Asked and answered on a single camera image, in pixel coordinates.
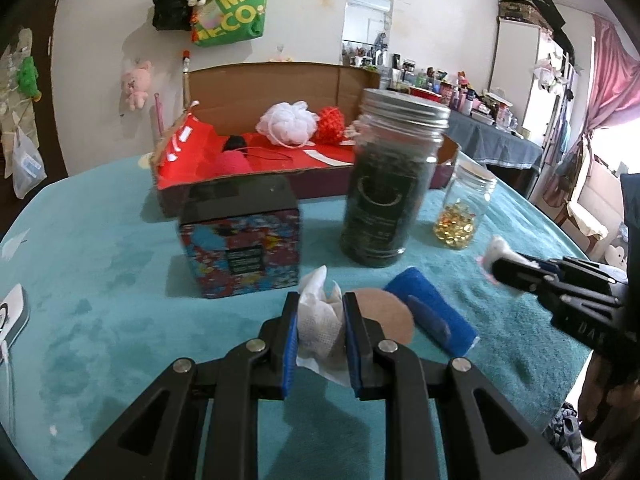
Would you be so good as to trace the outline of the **person's right hand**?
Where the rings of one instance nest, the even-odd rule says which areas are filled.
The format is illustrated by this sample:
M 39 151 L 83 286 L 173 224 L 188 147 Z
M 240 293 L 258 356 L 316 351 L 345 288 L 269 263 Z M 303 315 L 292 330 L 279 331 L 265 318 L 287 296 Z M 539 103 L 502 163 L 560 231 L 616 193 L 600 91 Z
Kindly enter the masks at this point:
M 622 367 L 597 353 L 591 355 L 578 400 L 582 435 L 589 440 L 603 442 L 639 420 L 639 379 L 615 385 Z

